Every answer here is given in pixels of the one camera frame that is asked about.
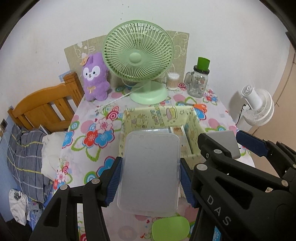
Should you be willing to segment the grey rounded object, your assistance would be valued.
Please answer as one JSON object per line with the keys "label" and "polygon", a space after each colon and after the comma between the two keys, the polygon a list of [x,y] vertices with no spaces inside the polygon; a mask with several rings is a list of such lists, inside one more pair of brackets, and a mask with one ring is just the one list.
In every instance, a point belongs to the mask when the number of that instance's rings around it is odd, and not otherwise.
{"label": "grey rounded object", "polygon": [[214,131],[208,132],[206,135],[229,150],[233,159],[240,158],[240,150],[233,131]]}

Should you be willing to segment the card box with picture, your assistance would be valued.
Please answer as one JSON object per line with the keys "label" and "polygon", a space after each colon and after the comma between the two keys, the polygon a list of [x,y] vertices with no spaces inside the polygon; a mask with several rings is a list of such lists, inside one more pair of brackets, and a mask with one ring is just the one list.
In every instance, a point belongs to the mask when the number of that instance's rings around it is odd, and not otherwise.
{"label": "card box with picture", "polygon": [[190,145],[183,126],[171,126],[170,132],[177,135],[180,139],[181,156],[187,156],[191,154]]}

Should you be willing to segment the green case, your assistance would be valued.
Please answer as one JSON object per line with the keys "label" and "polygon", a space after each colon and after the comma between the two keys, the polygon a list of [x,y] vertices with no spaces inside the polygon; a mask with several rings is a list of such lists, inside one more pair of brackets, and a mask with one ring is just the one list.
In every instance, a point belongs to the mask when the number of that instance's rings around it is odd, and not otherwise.
{"label": "green case", "polygon": [[152,238],[160,241],[183,240],[189,231],[189,221],[182,216],[161,218],[152,225]]}

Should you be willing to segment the white floor fan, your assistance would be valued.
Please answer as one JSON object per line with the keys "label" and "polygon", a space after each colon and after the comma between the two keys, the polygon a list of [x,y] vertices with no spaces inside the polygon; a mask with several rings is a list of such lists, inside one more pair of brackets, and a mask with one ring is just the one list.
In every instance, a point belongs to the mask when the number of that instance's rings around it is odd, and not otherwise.
{"label": "white floor fan", "polygon": [[274,102],[267,90],[247,85],[241,90],[241,95],[245,104],[241,108],[237,124],[243,118],[248,125],[260,127],[271,120]]}

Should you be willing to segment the yellow cartoon storage box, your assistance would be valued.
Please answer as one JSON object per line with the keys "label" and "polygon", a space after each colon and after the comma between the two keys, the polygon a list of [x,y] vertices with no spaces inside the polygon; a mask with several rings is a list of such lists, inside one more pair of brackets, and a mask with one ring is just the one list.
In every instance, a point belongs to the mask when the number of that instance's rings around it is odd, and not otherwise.
{"label": "yellow cartoon storage box", "polygon": [[204,161],[198,147],[198,136],[205,131],[200,125],[199,118],[190,106],[151,106],[146,108],[131,108],[123,113],[119,135],[119,156],[125,152],[126,137],[130,132],[143,130],[170,131],[171,126],[183,126],[191,154],[181,156],[192,169]]}

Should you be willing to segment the floral tablecloth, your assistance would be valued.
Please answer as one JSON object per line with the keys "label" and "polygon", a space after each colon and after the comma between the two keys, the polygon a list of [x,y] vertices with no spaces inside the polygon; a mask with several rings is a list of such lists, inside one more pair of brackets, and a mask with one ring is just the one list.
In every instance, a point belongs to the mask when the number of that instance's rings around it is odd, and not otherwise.
{"label": "floral tablecloth", "polygon": [[164,101],[152,105],[138,104],[128,93],[126,87],[117,87],[110,90],[104,101],[80,102],[62,144],[54,189],[64,184],[70,187],[84,185],[111,167],[119,156],[119,135],[123,113],[127,109],[183,106],[179,101],[205,104],[206,113],[194,108],[205,132],[238,131],[226,107],[210,87],[205,89],[203,97],[196,98],[190,96],[181,83],[176,90],[168,92]]}

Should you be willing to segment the white pillow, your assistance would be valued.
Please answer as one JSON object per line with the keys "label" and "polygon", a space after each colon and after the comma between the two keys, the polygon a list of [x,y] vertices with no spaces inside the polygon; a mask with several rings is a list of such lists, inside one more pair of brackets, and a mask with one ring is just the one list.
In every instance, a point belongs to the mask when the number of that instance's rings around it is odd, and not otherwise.
{"label": "white pillow", "polygon": [[59,157],[66,132],[53,132],[42,139],[42,167],[41,173],[54,181],[59,165]]}

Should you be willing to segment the glass mug jar green lid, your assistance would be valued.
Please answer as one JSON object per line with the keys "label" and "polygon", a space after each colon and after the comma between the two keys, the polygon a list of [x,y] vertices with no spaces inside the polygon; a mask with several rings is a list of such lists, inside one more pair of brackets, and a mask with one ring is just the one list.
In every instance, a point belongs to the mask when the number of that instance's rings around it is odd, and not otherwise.
{"label": "glass mug jar green lid", "polygon": [[201,98],[204,95],[208,82],[210,60],[198,57],[197,64],[194,65],[192,72],[187,72],[184,83],[190,96]]}

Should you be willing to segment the cotton swab container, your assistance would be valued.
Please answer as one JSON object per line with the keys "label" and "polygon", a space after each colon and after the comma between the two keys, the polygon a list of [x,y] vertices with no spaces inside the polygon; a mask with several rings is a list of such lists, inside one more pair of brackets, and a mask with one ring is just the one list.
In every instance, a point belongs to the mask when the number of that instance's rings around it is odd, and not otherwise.
{"label": "cotton swab container", "polygon": [[178,88],[180,75],[178,73],[172,72],[168,73],[168,78],[166,82],[166,87],[168,90],[176,90]]}

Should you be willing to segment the white crumpled clothing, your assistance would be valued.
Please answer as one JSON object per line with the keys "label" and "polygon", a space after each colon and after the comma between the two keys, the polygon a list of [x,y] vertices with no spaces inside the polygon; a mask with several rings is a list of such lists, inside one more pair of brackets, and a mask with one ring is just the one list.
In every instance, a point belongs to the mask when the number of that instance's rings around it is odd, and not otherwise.
{"label": "white crumpled clothing", "polygon": [[9,205],[15,221],[25,226],[30,220],[28,211],[28,197],[23,192],[11,189],[9,191]]}

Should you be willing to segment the grey plaid blanket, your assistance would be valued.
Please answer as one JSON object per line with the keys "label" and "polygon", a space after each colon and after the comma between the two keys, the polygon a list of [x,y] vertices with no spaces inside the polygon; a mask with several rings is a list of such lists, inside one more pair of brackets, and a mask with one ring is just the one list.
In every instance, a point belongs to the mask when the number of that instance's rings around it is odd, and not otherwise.
{"label": "grey plaid blanket", "polygon": [[45,203],[53,181],[41,173],[43,137],[41,129],[27,130],[14,125],[8,143],[6,161],[20,190],[35,202]]}

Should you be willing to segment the purple plush bunny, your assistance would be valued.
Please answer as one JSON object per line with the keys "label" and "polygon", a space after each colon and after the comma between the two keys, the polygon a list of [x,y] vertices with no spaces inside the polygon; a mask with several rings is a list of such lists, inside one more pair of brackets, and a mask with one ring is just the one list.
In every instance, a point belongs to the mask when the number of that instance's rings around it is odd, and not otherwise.
{"label": "purple plush bunny", "polygon": [[89,55],[82,68],[83,90],[87,101],[107,99],[110,83],[107,81],[108,68],[101,52]]}

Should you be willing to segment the green desk fan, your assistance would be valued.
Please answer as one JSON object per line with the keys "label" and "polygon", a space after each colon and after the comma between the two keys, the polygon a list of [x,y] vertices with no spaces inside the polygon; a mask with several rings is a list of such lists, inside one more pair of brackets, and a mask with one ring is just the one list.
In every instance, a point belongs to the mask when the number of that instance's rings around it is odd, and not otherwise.
{"label": "green desk fan", "polygon": [[157,79],[170,68],[175,53],[163,28],[142,20],[124,22],[106,35],[102,55],[111,73],[135,83],[128,93],[132,101],[152,105],[167,98],[167,88]]}

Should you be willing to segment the orange handled scissors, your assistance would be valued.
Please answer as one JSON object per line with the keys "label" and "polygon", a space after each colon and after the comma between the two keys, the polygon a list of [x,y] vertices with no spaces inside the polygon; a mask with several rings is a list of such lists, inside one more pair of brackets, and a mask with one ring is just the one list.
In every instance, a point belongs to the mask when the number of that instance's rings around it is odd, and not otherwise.
{"label": "orange handled scissors", "polygon": [[207,112],[207,106],[205,104],[198,104],[198,103],[185,103],[183,101],[179,101],[178,102],[179,105],[186,105],[186,106],[192,106],[193,108],[199,109],[200,111],[202,111],[203,113]]}

